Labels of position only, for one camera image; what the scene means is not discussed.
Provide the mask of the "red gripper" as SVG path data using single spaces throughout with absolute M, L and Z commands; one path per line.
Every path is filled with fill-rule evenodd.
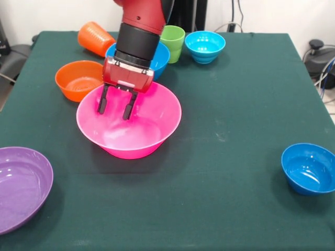
M 104 60 L 102 77 L 105 84 L 99 100 L 97 112 L 101 115 L 105 112 L 107 93 L 110 85 L 126 86 L 127 88 L 132 88 L 134 90 L 130 90 L 131 98 L 125 107 L 122 117 L 124 120 L 129 120 L 138 96 L 137 92 L 145 93 L 149 89 L 154 79 L 154 71 L 152 69 L 141 69 L 131 66 L 117 61 L 112 56 L 108 56 Z

